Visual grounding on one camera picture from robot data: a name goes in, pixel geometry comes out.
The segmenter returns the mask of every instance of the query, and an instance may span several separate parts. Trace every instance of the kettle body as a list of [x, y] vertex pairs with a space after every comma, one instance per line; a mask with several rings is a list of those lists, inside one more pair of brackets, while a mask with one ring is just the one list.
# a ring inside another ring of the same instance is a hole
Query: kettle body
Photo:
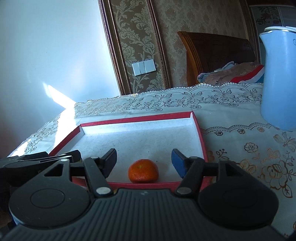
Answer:
[[266, 50], [260, 113], [283, 130], [296, 128], [296, 28], [272, 26], [261, 33]]

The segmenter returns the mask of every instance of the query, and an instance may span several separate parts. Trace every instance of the wooden headboard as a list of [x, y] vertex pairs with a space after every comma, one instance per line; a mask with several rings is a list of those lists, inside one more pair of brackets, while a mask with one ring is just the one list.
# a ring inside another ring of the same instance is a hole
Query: wooden headboard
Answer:
[[254, 51], [247, 39], [218, 34], [178, 32], [187, 54], [187, 85], [198, 84], [200, 73], [213, 72], [230, 61], [253, 62]]

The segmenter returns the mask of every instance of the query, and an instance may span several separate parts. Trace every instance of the orange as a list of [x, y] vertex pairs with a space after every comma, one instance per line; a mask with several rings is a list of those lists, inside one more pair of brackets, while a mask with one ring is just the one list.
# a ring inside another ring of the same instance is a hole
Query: orange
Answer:
[[158, 177], [158, 167], [149, 159], [137, 160], [128, 169], [128, 178], [132, 183], [153, 183]]

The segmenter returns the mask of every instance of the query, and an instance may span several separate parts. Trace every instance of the silver rivet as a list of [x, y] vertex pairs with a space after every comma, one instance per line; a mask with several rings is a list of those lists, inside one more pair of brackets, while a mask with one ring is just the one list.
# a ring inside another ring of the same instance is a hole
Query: silver rivet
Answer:
[[177, 190], [177, 193], [179, 193], [181, 195], [187, 195], [191, 192], [192, 192], [191, 189], [188, 187], [181, 187], [181, 188], [178, 188], [178, 190]]
[[104, 194], [108, 194], [109, 192], [111, 192], [111, 189], [108, 187], [100, 187], [96, 189], [96, 192], [100, 195], [104, 195]]

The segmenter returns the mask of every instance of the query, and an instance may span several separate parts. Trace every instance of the floral tablecloth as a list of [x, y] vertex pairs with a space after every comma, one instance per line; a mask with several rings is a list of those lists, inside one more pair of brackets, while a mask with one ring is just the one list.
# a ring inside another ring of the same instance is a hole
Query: floral tablecloth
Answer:
[[262, 84], [199, 84], [77, 103], [11, 155], [50, 152], [73, 126], [86, 121], [194, 111], [209, 161], [235, 161], [270, 187], [280, 202], [273, 226], [287, 237], [296, 230], [296, 133], [280, 130], [261, 117], [262, 88]]

